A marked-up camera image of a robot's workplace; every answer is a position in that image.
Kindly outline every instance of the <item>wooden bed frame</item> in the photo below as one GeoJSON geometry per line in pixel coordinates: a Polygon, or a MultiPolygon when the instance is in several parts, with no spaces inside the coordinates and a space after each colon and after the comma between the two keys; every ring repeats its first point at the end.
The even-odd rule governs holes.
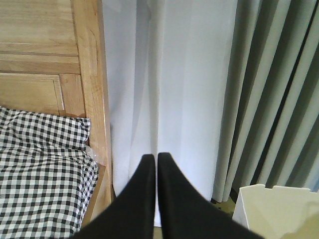
{"type": "Polygon", "coordinates": [[[113,199],[100,0],[0,0],[0,105],[92,121],[99,181],[82,225],[113,199]]]}

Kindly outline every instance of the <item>white box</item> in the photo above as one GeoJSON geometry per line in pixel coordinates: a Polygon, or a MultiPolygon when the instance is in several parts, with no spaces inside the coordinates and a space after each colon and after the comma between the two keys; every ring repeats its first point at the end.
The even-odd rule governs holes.
{"type": "Polygon", "coordinates": [[[263,184],[242,187],[233,220],[265,239],[319,239],[319,192],[263,184]]]}

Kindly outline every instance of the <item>gingham pillowcase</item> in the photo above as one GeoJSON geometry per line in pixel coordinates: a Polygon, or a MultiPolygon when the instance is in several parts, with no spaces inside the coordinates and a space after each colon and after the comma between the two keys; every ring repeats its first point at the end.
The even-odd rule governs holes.
{"type": "Polygon", "coordinates": [[[8,142],[27,145],[85,150],[90,135],[90,119],[69,118],[42,113],[11,110],[0,106],[0,130],[8,142]]]}

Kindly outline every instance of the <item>bedsheet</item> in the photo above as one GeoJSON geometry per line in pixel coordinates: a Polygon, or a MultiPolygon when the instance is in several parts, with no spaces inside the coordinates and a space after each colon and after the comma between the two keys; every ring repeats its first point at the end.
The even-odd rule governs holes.
{"type": "Polygon", "coordinates": [[[80,229],[98,178],[85,152],[89,128],[88,119],[0,107],[1,239],[67,238],[80,229]]]}

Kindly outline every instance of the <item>curtain fold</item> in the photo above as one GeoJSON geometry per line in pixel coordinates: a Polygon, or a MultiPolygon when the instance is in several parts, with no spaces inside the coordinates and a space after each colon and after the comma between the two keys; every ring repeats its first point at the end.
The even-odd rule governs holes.
{"type": "Polygon", "coordinates": [[[211,199],[236,5],[103,0],[116,194],[143,154],[166,151],[211,199]]]}
{"type": "Polygon", "coordinates": [[[213,198],[227,201],[232,188],[238,191],[254,183],[315,189],[319,147],[307,147],[306,141],[315,139],[309,136],[316,134],[319,114],[318,76],[310,74],[310,65],[317,62],[318,3],[246,2],[251,14],[245,14],[241,4],[238,1],[213,198]],[[247,21],[254,27],[247,27],[247,21]],[[238,35],[251,39],[249,49],[236,38],[244,27],[238,35]],[[300,97],[308,84],[308,99],[300,97]],[[300,119],[293,116],[298,115],[297,101],[305,109],[300,119]],[[316,154],[308,153],[311,163],[299,170],[301,152],[307,154],[307,148],[316,154]]]}

